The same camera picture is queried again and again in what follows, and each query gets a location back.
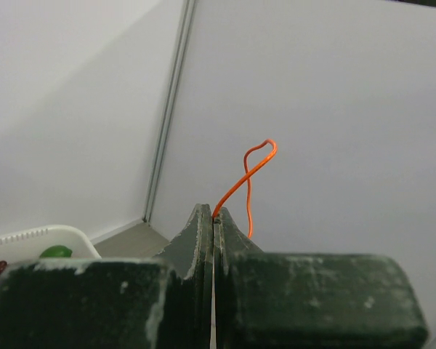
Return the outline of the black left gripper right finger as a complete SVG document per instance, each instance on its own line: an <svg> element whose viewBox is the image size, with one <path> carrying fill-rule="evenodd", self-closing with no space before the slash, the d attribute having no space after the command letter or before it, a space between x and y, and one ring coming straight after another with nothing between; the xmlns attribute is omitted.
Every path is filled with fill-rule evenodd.
<svg viewBox="0 0 436 349"><path fill-rule="evenodd" d="M214 218L218 348L422 348L429 329L404 270L377 254L262 251Z"/></svg>

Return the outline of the white plastic basket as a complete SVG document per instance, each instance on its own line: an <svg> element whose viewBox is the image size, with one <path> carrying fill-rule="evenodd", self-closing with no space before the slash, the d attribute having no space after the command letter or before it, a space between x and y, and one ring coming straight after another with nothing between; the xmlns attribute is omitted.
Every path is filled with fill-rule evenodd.
<svg viewBox="0 0 436 349"><path fill-rule="evenodd" d="M88 237L68 225L46 225L0 236L0 261L35 260L51 246L66 246L75 258L100 258Z"/></svg>

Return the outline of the green mango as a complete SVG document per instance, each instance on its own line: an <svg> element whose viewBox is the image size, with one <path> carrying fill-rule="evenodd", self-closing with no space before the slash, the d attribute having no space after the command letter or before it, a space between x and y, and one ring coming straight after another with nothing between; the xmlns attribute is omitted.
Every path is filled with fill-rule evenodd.
<svg viewBox="0 0 436 349"><path fill-rule="evenodd" d="M54 245L45 249L40 255L40 258L69 258L72 257L73 251L63 245Z"/></svg>

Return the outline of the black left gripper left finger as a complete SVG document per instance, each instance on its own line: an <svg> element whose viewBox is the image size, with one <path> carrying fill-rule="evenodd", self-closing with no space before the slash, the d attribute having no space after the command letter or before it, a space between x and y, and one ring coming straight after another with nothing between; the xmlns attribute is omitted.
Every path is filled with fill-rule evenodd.
<svg viewBox="0 0 436 349"><path fill-rule="evenodd" d="M151 258L47 258L0 277L0 348L208 348L213 228L198 204Z"/></svg>

